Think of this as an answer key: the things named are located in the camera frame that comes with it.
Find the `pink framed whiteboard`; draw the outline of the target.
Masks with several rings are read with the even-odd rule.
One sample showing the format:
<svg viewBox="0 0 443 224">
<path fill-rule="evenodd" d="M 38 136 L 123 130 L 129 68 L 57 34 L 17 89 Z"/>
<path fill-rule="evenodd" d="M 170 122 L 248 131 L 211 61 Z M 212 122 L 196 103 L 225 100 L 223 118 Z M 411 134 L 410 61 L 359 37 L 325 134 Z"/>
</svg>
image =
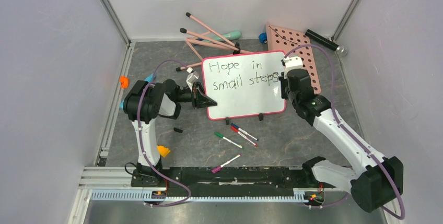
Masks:
<svg viewBox="0 0 443 224">
<path fill-rule="evenodd" d="M 204 89 L 217 102 L 208 107 L 208 118 L 224 120 L 285 111 L 279 81 L 283 57 L 282 51 L 267 51 L 206 58 L 202 62 Z"/>
</svg>

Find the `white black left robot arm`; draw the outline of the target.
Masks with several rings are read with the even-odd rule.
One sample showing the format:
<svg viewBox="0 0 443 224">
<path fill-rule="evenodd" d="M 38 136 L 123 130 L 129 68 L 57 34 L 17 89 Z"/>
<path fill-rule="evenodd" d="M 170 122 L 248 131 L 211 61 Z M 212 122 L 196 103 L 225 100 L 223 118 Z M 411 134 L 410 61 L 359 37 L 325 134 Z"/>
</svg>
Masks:
<svg viewBox="0 0 443 224">
<path fill-rule="evenodd" d="M 217 106 L 217 102 L 205 94 L 199 81 L 190 88 L 180 88 L 172 79 L 152 84 L 138 80 L 123 100 L 123 111 L 136 132 L 137 166 L 148 168 L 144 179 L 151 186 L 158 186 L 164 180 L 163 170 L 156 167 L 161 161 L 155 133 L 156 118 L 175 120 L 180 115 L 181 104 L 188 102 L 194 108 Z"/>
</svg>

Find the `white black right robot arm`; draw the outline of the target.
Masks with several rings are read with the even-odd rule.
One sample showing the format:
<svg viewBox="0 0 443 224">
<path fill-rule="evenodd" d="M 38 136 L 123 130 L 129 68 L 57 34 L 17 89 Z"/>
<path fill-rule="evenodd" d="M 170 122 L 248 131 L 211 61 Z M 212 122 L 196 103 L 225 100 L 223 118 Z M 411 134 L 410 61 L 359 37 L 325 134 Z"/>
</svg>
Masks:
<svg viewBox="0 0 443 224">
<path fill-rule="evenodd" d="M 315 95 L 308 72 L 285 70 L 279 78 L 282 98 L 297 115 L 322 133 L 347 159 L 350 167 L 333 164 L 317 156 L 302 164 L 302 181 L 307 186 L 326 183 L 352 196 L 365 212 L 382 208 L 398 219 L 405 218 L 403 163 L 387 158 L 370 147 L 339 115 L 326 97 Z"/>
</svg>

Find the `black marker cap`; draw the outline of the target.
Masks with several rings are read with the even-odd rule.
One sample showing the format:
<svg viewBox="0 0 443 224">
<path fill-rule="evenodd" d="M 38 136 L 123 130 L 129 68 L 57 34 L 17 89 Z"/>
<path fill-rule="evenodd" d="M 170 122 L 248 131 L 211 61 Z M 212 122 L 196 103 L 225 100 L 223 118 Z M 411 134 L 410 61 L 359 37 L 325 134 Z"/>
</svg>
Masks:
<svg viewBox="0 0 443 224">
<path fill-rule="evenodd" d="M 174 127 L 173 130 L 174 130 L 175 132 L 177 132 L 177 133 L 183 133 L 183 130 L 182 130 L 182 129 L 179 129 L 179 128 L 176 128 L 176 127 Z"/>
</svg>

